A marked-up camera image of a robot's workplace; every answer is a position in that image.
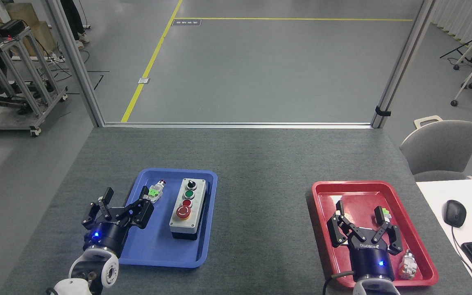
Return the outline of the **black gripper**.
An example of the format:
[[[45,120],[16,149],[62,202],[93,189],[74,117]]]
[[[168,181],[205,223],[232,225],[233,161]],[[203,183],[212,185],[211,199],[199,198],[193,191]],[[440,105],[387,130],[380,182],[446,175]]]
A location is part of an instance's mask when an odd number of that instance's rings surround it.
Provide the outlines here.
[[[382,278],[395,280],[395,273],[389,254],[397,255],[403,250],[400,229],[385,217],[384,209],[374,209],[375,221],[380,226],[378,231],[359,229],[344,215],[343,201],[336,203],[336,211],[327,221],[330,242],[338,247],[349,239],[349,256],[352,266],[353,280]],[[382,239],[388,234],[389,245]]]
[[[113,217],[107,207],[113,196],[113,189],[107,187],[97,202],[88,204],[81,224],[88,233],[84,235],[83,250],[88,248],[107,248],[115,255],[121,255],[129,235],[129,228],[146,228],[155,209],[149,200],[149,188],[144,186],[135,202],[121,208],[114,208]]]

